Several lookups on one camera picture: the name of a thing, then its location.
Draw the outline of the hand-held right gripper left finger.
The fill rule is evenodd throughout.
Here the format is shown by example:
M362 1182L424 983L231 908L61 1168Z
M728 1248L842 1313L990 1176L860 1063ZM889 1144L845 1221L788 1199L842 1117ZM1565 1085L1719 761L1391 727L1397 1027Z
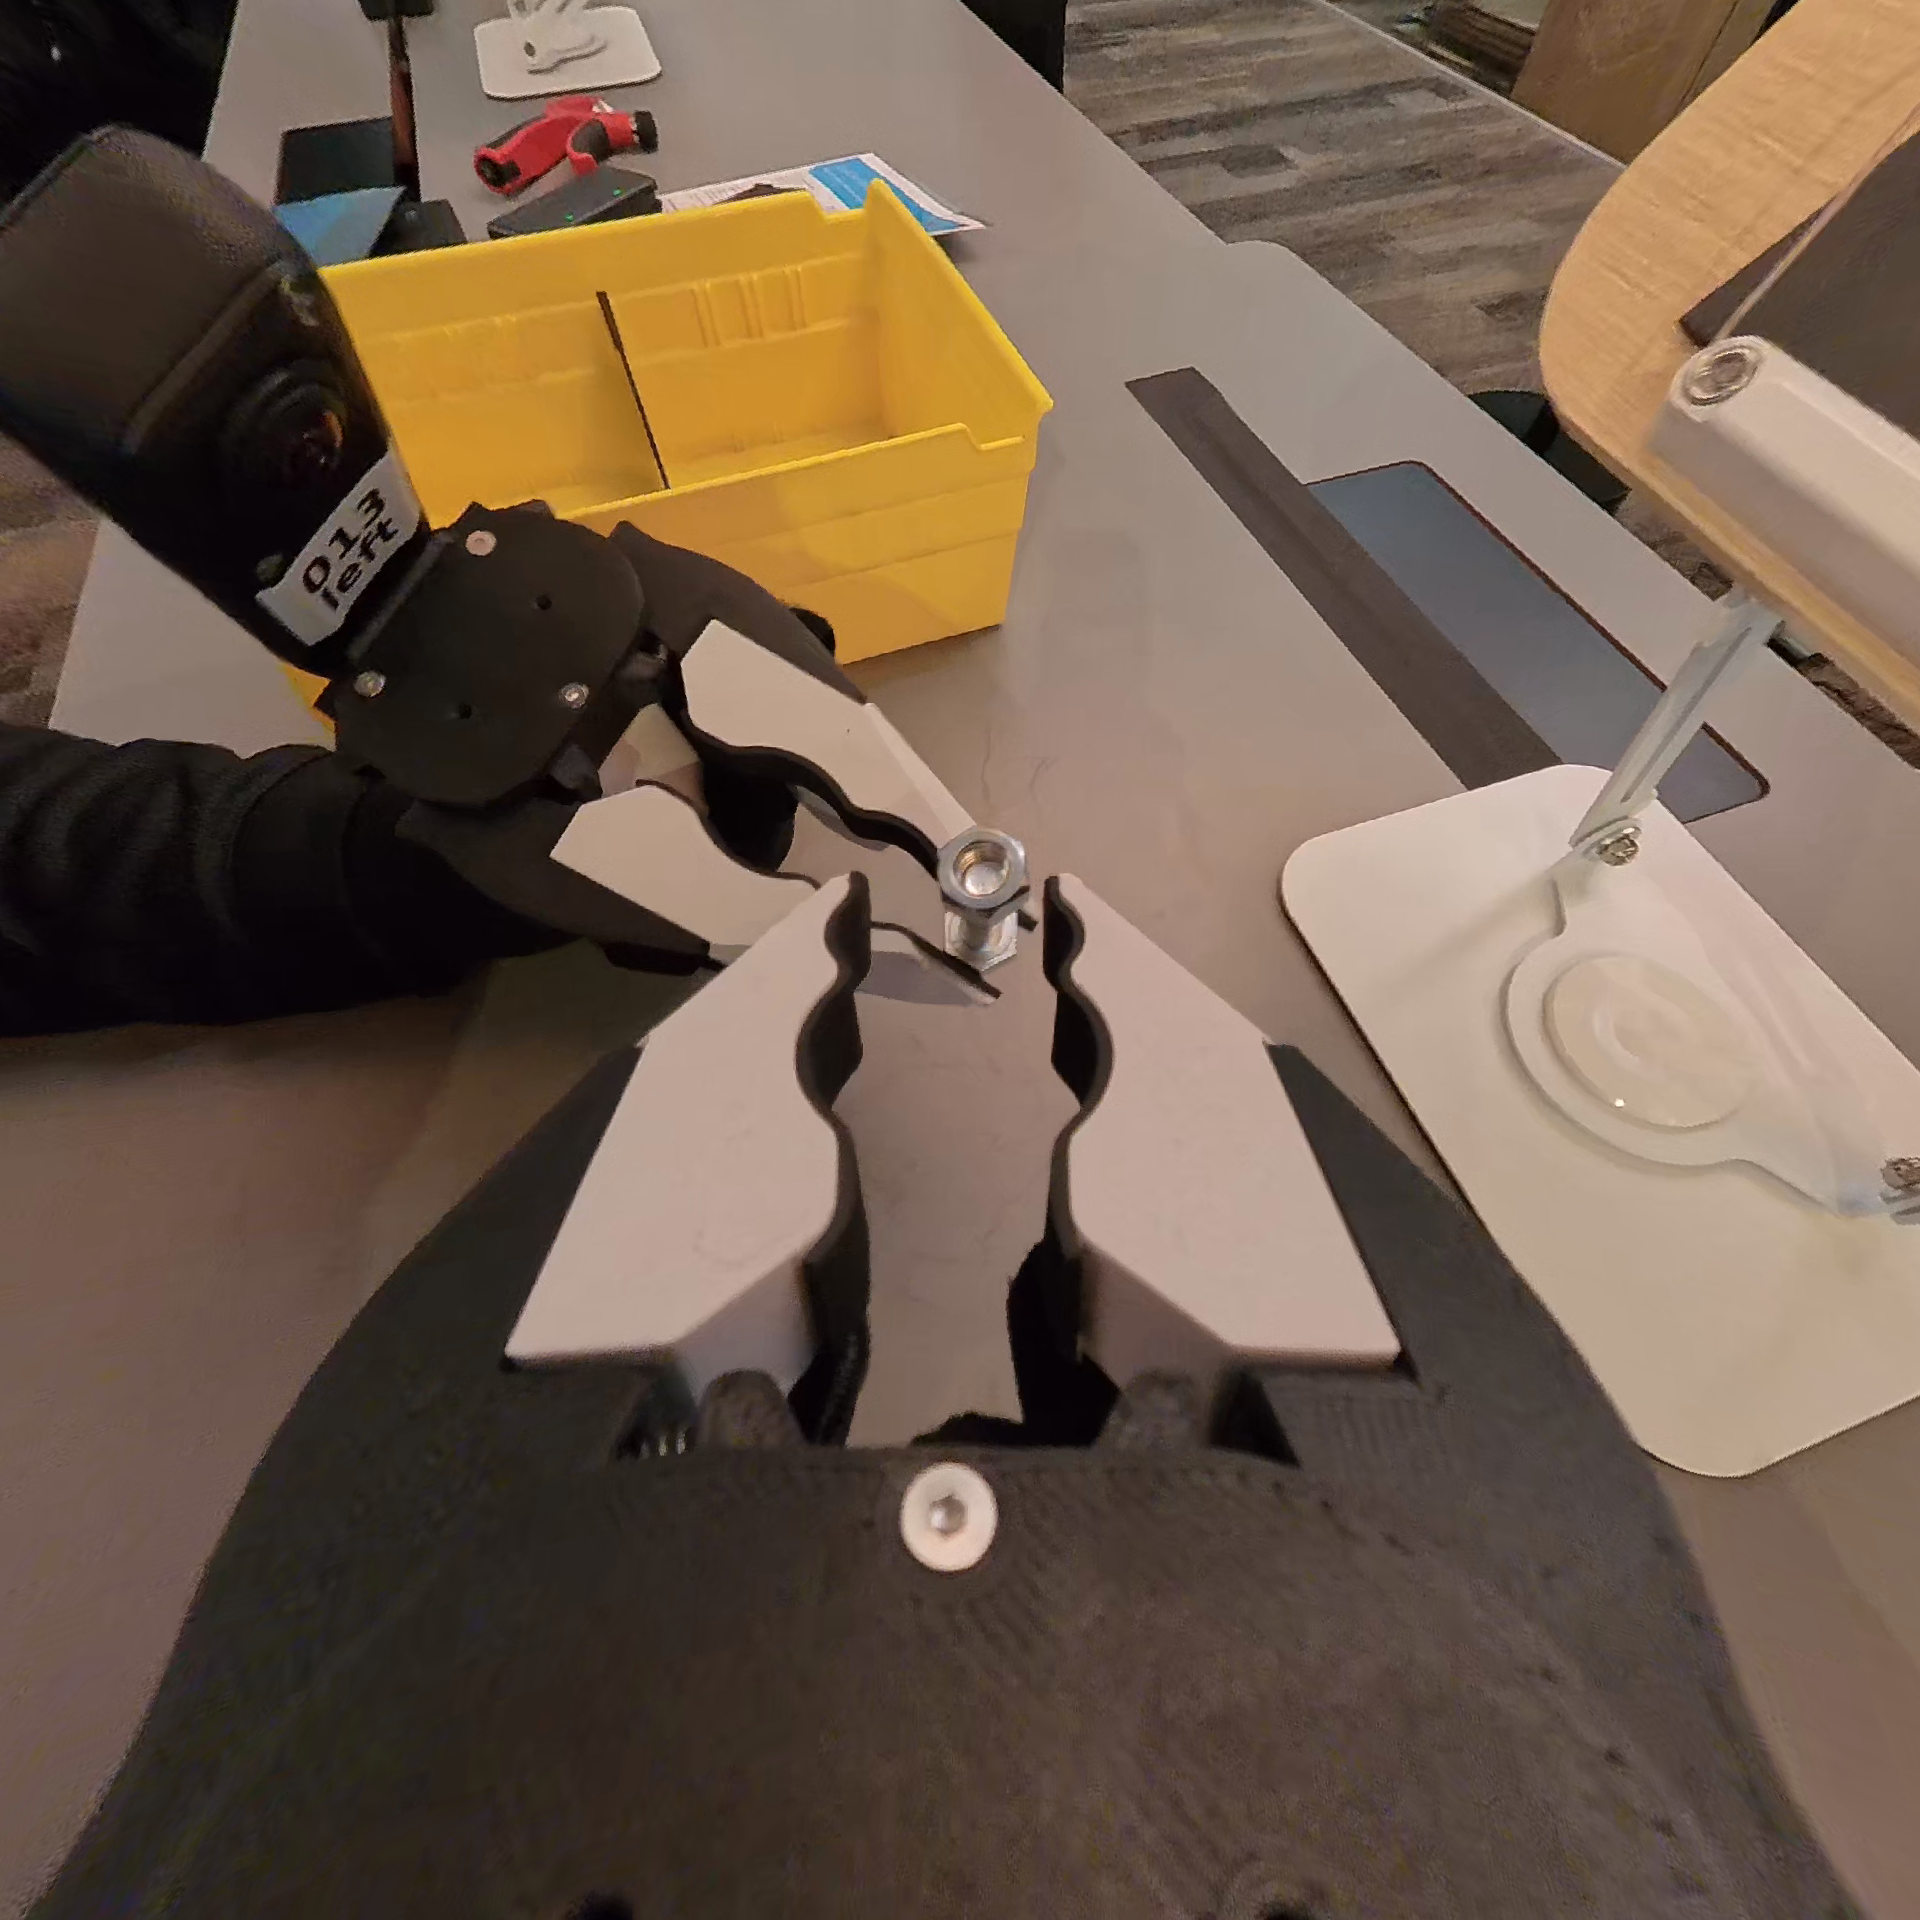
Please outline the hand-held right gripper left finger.
M870 1232L833 1101L873 960L860 876L807 894L636 1049L512 1326L519 1372L636 1361L695 1406L768 1376L814 1444L865 1383Z

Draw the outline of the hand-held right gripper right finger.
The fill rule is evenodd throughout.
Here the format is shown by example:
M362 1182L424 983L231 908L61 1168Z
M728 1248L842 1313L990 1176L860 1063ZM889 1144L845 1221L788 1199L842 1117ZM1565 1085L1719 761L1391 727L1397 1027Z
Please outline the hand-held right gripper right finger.
M1148 1376L1212 1437L1265 1374L1391 1374L1401 1335L1265 1033L1074 876L1045 883L1041 948L1072 1115L1006 1303L1022 1439L1094 1441Z

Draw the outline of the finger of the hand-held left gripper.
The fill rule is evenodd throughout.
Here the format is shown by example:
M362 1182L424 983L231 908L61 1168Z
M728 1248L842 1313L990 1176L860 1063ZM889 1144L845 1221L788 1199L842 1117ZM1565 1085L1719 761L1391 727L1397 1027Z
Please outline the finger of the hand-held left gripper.
M713 620L680 660L680 728L710 768L814 800L832 830L934 857L974 814L833 664L807 670Z
M719 967L820 889L802 872L758 871L722 847L701 811L665 783L637 783L581 806L553 857L628 905L696 937ZM860 990L924 1005L994 1005L999 990L918 932L870 924Z

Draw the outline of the yellow plastic bin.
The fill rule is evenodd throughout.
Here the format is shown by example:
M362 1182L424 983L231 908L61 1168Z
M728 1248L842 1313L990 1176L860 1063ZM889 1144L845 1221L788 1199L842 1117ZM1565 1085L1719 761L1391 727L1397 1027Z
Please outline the yellow plastic bin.
M1002 621L1050 406L892 185L325 268L431 526L621 521L825 617L842 663ZM669 487L600 321L608 291Z

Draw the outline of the silver hex nut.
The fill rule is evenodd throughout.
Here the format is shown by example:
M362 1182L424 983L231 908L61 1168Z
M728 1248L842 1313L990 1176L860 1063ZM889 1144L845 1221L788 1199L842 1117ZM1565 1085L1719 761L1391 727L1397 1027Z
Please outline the silver hex nut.
M1023 844L975 823L942 845L934 878L950 912L994 921L1025 896Z

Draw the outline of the person's left hand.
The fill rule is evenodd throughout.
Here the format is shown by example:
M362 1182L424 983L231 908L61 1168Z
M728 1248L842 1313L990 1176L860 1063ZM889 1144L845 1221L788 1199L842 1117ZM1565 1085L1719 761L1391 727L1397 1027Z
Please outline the person's left hand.
M581 943L486 897L413 830L416 805L333 751L288 783L308 860L300 905L325 905L326 928L377 965L382 979L436 990L471 971Z

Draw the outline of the cardboard bin divider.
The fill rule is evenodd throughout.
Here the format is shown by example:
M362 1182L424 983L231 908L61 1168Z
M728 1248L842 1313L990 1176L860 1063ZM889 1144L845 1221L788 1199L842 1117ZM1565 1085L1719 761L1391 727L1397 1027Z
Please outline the cardboard bin divider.
M660 493L669 487L669 478L668 478L668 470L665 470L665 459L662 459L662 453L660 453L660 446L657 446L657 439L655 439L655 430L650 424L650 419L646 414L646 406L645 406L645 400L641 400L641 392L640 392L640 383L637 383L637 375L633 369L633 360L628 356L628 348L624 345L624 335L620 331L613 297L610 297L608 291L594 291L594 299L597 299L598 318L605 326L605 334L608 334L608 341L610 341L610 348L613 348L613 353L614 353L616 369L621 372L621 380L626 383L626 391L628 391L628 398L630 398L637 424L640 424L640 439L641 439L641 448L645 448L645 468L646 468L649 478L636 483L636 491L637 493Z

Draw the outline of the white stand with clear arms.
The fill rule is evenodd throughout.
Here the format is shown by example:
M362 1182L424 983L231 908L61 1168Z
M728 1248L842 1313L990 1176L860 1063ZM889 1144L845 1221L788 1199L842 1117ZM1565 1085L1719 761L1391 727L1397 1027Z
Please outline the white stand with clear arms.
M1553 766L1300 845L1279 897L1634 1439L1762 1472L1914 1403L1914 1063L1654 795L1780 625L1914 668L1652 443L1689 309L1914 123L1914 14L1813 4L1670 123L1552 286L1560 419L1735 590L1612 774Z

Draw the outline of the red and black tool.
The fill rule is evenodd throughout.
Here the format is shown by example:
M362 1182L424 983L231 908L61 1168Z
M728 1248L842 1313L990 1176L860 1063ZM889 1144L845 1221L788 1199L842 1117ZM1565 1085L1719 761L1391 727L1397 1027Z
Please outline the red and black tool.
M510 199L559 167L590 175L621 153L657 153L655 119L646 110L621 110L590 94L569 94L480 143L471 165L486 192Z

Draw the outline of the black hammer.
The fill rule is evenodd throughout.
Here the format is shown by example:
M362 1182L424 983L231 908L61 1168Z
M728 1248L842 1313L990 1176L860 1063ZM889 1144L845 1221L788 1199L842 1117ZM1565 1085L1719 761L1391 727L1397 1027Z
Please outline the black hammer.
M384 43L390 91L390 143L392 171L406 199L417 201L417 143L416 143L416 87L409 29L416 21L426 21L439 4L422 3L375 3L356 4L361 16L377 27Z

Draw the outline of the white stand with tilted board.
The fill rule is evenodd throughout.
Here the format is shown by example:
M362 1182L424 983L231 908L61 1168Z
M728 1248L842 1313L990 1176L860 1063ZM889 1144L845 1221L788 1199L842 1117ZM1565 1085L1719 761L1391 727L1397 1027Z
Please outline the white stand with tilted board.
M662 73L633 4L508 3L471 31L481 91L497 103L637 87Z

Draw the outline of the black mesh office chair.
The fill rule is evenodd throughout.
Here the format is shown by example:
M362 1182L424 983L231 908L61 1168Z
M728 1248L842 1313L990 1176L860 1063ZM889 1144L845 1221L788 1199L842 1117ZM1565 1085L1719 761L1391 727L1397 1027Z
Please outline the black mesh office chair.
M1064 91L1064 29L1069 6L1064 0L967 0L964 6L1048 87Z

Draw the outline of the white flat device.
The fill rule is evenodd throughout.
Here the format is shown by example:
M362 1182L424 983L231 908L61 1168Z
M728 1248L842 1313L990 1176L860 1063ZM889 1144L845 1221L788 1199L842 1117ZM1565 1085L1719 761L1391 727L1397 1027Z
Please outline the white flat device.
M1918 664L1918 132L1681 318L1652 431L1903 668Z

